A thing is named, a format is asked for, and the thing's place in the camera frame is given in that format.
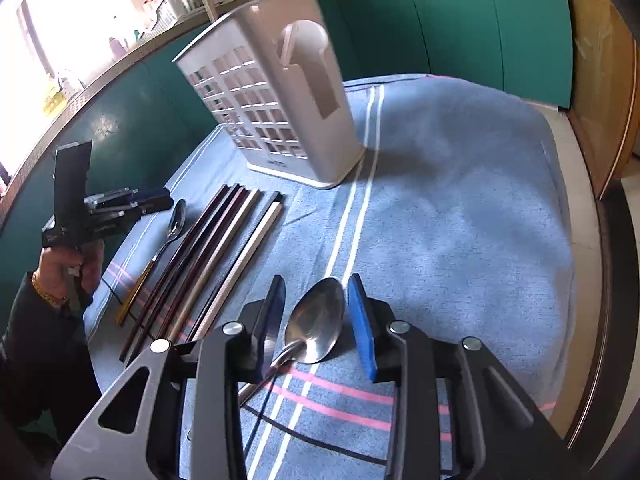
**white plastic utensil holder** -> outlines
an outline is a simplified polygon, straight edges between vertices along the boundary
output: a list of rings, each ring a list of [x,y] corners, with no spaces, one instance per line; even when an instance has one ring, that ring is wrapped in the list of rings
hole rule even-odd
[[[247,166],[320,189],[364,152],[316,0],[254,0],[175,59]]]

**blue towel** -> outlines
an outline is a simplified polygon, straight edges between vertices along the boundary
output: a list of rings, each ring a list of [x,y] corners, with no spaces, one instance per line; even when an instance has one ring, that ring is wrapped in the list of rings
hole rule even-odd
[[[286,196],[284,215],[219,323],[263,298],[276,273],[287,284],[284,324],[313,283],[329,274],[346,284],[358,272],[367,294],[389,303],[397,319],[446,341],[479,337],[539,406],[552,406],[572,334],[574,267],[566,191],[545,118],[517,97],[453,78],[387,76],[346,83],[346,90],[367,152],[340,186],[315,190],[249,171],[224,133],[208,137],[168,183],[192,214],[225,182]],[[143,219],[123,243],[105,274],[119,295],[161,243],[169,216]],[[131,326],[114,325],[116,310],[101,286],[85,315],[102,388],[122,370],[117,355]],[[259,409],[263,395],[250,406]],[[262,422],[249,478],[382,478],[391,396],[391,384],[367,380],[347,317],[330,358],[279,377],[266,409],[322,446]],[[192,409],[189,394],[185,478]],[[446,443],[446,408],[442,416]],[[245,438],[254,421],[243,410]]]

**white chopstick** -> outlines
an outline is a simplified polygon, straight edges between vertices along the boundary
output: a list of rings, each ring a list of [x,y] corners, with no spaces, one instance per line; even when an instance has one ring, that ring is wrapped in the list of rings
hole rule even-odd
[[[240,274],[242,274],[242,271],[246,267],[247,263],[249,263],[249,260],[254,255],[263,238],[265,237],[273,223],[276,221],[276,218],[280,214],[281,210],[281,202],[274,202],[273,204],[271,204],[267,213],[264,215],[264,217],[258,224],[258,227],[255,229],[254,233],[251,235],[251,238],[249,238],[249,241],[246,243],[244,249],[240,253],[240,256],[238,256],[238,259],[229,272],[229,275],[226,277],[225,282],[220,287],[220,291],[216,294],[216,297],[213,299],[211,304],[206,307],[207,313],[202,319],[200,326],[196,330],[196,333],[193,336],[193,340],[204,337],[204,335],[209,330],[209,327],[216,320],[220,309],[225,303],[226,298],[228,298],[229,294],[231,293],[231,290],[234,288],[234,285],[240,277]]]
[[[254,207],[254,204],[259,197],[260,190],[254,189],[251,193],[249,193],[247,198],[244,199],[244,203],[240,206],[239,211],[236,213],[236,217],[231,221],[231,224],[226,229],[226,232],[222,235],[222,238],[220,238],[218,246],[213,251],[213,254],[209,258],[207,265],[204,267],[204,269],[202,269],[197,281],[191,287],[191,291],[189,292],[187,299],[184,301],[182,309],[180,310],[180,314],[178,314],[178,317],[174,322],[174,326],[171,328],[171,332],[169,332],[168,339],[170,341],[175,343],[175,341],[180,336],[180,330],[182,329],[187,316],[190,314],[193,305],[200,297],[202,289],[205,287],[205,285],[207,285],[213,269],[216,267],[216,264],[228,248],[231,240],[233,240],[234,236],[238,232],[238,229],[242,225],[242,222],[244,222],[244,219],[251,212],[251,209]]]

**cabinet door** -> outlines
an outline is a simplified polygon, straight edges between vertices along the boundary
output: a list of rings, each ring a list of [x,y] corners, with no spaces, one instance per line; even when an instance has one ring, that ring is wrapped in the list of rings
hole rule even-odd
[[[318,0],[318,5],[320,5],[324,24],[340,66],[342,79],[348,81],[362,77],[362,69],[353,48],[351,35],[344,23],[338,3],[335,0]]]
[[[337,0],[362,76],[428,72],[412,0]]]
[[[414,0],[431,72],[502,90],[494,0]]]
[[[574,71],[567,0],[494,0],[504,91],[569,107]]]

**metal rivet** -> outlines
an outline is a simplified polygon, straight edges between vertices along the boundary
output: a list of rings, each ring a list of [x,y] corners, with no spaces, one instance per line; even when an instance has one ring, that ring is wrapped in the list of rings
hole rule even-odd
[[[475,352],[482,348],[482,341],[480,341],[477,337],[465,337],[462,340],[462,346],[466,350]]]
[[[151,343],[151,351],[156,354],[161,354],[162,352],[166,352],[169,348],[171,348],[171,341],[168,339],[156,339]]]
[[[406,321],[392,321],[389,323],[389,330],[394,334],[406,334],[409,332],[411,325]]]
[[[237,335],[244,330],[244,326],[242,323],[238,323],[237,321],[231,321],[222,327],[222,332],[227,335]]]

